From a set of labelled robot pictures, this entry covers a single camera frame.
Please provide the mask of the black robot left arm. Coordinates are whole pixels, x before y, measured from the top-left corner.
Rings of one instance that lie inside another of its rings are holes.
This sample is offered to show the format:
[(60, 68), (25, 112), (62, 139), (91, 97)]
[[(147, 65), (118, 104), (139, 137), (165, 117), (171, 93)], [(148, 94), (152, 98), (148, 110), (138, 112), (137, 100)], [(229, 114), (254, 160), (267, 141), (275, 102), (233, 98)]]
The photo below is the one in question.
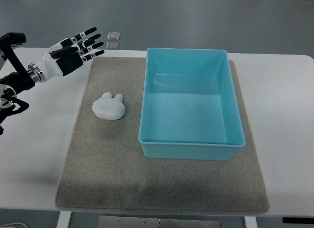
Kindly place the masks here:
[(16, 97), (17, 94), (35, 86), (33, 78), (15, 55), (12, 47), (24, 44), (26, 36), (19, 32), (9, 32), (0, 38), (0, 51), (9, 60), (15, 71), (0, 80), (0, 121), (20, 114), (29, 108), (29, 103)]

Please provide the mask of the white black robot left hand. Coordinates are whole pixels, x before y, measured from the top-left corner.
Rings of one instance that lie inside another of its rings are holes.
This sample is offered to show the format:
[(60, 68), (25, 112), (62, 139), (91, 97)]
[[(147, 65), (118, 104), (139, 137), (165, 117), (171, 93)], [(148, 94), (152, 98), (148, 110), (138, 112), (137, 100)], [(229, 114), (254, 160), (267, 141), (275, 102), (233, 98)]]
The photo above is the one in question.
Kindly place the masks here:
[(104, 54), (104, 50), (97, 50), (104, 43), (95, 42), (101, 35), (87, 37), (96, 30), (96, 27), (90, 28), (49, 47), (41, 59), (28, 66), (27, 72), (33, 81), (43, 83), (54, 76), (66, 76), (83, 66), (85, 62)]

